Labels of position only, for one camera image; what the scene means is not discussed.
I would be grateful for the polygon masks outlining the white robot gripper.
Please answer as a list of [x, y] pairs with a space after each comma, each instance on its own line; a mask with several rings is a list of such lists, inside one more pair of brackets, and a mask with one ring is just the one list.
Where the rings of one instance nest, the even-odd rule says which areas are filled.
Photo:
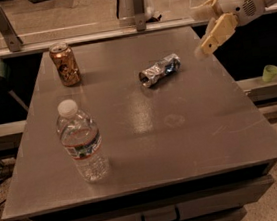
[[209, 57], [233, 36], [238, 23], [247, 25], [263, 13], [262, 0], [207, 0], [192, 7], [190, 16], [194, 20], [210, 19], [194, 56], [199, 60]]

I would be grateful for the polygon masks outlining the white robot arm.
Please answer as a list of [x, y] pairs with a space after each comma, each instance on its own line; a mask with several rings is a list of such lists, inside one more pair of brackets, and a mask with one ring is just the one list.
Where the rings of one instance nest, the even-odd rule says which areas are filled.
[[208, 21], [195, 57], [201, 60], [214, 53], [233, 36], [237, 27], [256, 20], [275, 3], [277, 0], [207, 0], [192, 7], [191, 17], [195, 21]]

